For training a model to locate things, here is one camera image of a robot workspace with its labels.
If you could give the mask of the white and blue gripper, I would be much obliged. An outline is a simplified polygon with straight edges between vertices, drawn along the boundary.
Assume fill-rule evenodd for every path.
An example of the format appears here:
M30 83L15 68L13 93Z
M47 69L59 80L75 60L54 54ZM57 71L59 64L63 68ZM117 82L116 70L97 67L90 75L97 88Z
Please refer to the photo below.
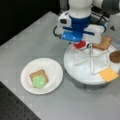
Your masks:
M80 42L83 36L96 37L101 35L104 28L101 25L90 23L91 16L72 17L68 11L63 12L58 18L58 25L63 29L61 38L70 42Z

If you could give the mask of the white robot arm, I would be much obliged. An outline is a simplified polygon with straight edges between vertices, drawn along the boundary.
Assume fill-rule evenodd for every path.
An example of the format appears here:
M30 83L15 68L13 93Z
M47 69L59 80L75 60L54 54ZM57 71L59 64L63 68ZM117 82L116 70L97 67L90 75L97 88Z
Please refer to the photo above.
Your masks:
M69 10L58 18L58 26L63 30L60 38L70 42L80 42L84 35L94 36L91 30L91 8L96 6L109 14L120 12L120 0L68 0Z

